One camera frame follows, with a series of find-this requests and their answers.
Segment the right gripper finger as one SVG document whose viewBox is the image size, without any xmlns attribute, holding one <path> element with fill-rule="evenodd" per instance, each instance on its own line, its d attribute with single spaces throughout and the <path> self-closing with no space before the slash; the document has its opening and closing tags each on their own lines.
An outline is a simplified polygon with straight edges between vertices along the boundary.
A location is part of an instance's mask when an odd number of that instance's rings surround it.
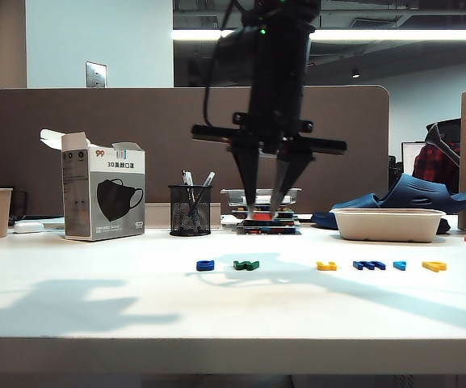
<svg viewBox="0 0 466 388">
<path fill-rule="evenodd" d="M 241 176 L 249 213 L 255 210 L 259 151 L 257 145 L 231 145 L 230 152 Z"/>
<path fill-rule="evenodd" d="M 283 198 L 314 160 L 311 152 L 279 152 L 276 159 L 274 187 L 271 193 L 271 214 L 275 215 Z"/>
</svg>

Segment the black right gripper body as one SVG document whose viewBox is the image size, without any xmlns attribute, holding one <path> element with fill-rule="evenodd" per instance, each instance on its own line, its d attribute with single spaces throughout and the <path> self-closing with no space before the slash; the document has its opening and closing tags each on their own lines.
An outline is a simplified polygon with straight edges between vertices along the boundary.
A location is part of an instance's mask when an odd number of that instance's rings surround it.
<svg viewBox="0 0 466 388">
<path fill-rule="evenodd" d="M 214 59 L 219 66 L 252 70 L 248 112 L 233 113 L 235 129 L 195 124 L 194 139 L 280 150 L 344 154 L 344 141 L 303 137 L 313 122 L 300 118 L 304 73 L 312 27 L 243 27 L 218 40 Z"/>
</svg>

